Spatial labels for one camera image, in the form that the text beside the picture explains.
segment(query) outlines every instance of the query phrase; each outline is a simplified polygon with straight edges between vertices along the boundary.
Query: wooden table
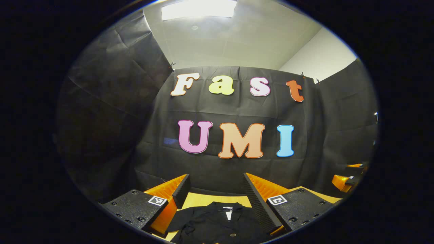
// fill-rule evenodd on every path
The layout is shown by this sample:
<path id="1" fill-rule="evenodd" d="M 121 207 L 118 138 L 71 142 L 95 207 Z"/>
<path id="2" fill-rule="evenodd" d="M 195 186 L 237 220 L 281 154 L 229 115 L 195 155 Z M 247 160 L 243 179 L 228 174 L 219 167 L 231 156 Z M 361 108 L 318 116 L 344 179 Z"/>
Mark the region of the wooden table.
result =
<path id="1" fill-rule="evenodd" d="M 305 188 L 303 186 L 299 186 L 296 188 L 290 189 L 291 191 L 296 190 L 298 188 Z M 319 196 L 320 198 L 330 202 L 330 203 L 336 203 L 337 201 L 341 200 L 341 198 L 334 198 L 327 195 L 323 195 L 321 193 L 309 190 L 305 188 L 306 190 L 310 191 L 311 193 Z M 203 195 L 203 194 L 197 194 L 197 193 L 191 193 L 189 192 L 187 195 L 187 198 L 185 199 L 184 205 L 182 206 L 182 209 L 190 208 L 190 207 L 200 207 L 200 206 L 208 206 L 211 202 L 225 202 L 225 203 L 236 203 L 243 205 L 244 207 L 251 208 L 252 205 L 250 205 L 249 199 L 247 196 L 239 196 L 239 197 L 224 197 L 224 196 L 211 196 L 211 195 Z M 169 232 L 167 234 L 167 237 L 164 238 L 166 241 L 170 241 L 175 234 L 178 231 Z"/>

